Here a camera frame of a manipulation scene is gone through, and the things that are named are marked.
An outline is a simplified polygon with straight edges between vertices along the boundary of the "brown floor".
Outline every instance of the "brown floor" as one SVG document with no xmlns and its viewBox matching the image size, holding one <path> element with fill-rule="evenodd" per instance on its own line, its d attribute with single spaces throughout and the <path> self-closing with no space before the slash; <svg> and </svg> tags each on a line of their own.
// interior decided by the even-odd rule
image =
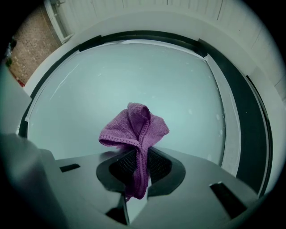
<svg viewBox="0 0 286 229">
<path fill-rule="evenodd" d="M 60 45 L 44 6 L 32 12 L 14 35 L 10 71 L 26 83 L 37 67 Z"/>
</svg>

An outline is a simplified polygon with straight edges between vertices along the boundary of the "black slot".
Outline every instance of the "black slot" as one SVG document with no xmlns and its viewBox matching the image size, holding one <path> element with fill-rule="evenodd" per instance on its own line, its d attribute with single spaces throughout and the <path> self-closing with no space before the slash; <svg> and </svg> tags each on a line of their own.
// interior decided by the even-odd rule
<svg viewBox="0 0 286 229">
<path fill-rule="evenodd" d="M 210 185 L 210 188 L 227 211 L 230 218 L 235 218 L 246 210 L 244 204 L 223 184 Z"/>
<path fill-rule="evenodd" d="M 71 170 L 75 170 L 77 168 L 80 168 L 80 166 L 78 164 L 72 164 L 72 165 L 66 165 L 66 166 L 60 167 L 60 169 L 63 173 L 71 171 Z"/>
</svg>

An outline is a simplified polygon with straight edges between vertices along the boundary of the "microfiber cloth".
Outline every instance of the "microfiber cloth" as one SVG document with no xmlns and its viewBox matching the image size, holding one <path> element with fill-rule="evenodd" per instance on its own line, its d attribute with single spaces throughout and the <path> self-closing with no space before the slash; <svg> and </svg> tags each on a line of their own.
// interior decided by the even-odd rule
<svg viewBox="0 0 286 229">
<path fill-rule="evenodd" d="M 169 133 L 165 121 L 153 115 L 140 103 L 129 103 L 127 109 L 121 111 L 99 136 L 99 142 L 106 146 L 133 146 L 136 148 L 136 171 L 133 182 L 126 187 L 127 199 L 142 199 L 148 187 L 147 152 Z"/>
</svg>

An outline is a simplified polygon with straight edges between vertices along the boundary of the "scratch on surface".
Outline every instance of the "scratch on surface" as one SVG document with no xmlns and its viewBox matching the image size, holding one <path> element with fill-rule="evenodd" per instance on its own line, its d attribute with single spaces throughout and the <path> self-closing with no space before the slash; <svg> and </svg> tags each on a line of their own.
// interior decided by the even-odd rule
<svg viewBox="0 0 286 229">
<path fill-rule="evenodd" d="M 63 79 L 62 82 L 60 82 L 60 84 L 58 85 L 57 89 L 55 90 L 55 92 L 53 93 L 52 97 L 50 98 L 50 100 L 53 98 L 53 96 L 55 95 L 55 93 L 57 92 L 57 90 L 65 83 L 66 78 L 69 76 L 69 74 L 71 74 L 76 67 L 79 66 L 79 63 L 67 74 L 67 76 Z"/>
</svg>

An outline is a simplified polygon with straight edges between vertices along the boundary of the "cloth fold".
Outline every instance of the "cloth fold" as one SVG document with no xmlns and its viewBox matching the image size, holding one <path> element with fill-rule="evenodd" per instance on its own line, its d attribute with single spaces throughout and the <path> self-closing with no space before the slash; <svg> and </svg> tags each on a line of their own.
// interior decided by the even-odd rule
<svg viewBox="0 0 286 229">
<path fill-rule="evenodd" d="M 100 133 L 99 142 L 105 146 L 136 148 L 136 171 L 133 182 L 126 187 L 126 196 L 142 199 L 148 187 L 147 153 L 169 133 L 165 121 L 153 115 L 140 103 L 129 103 Z"/>
</svg>

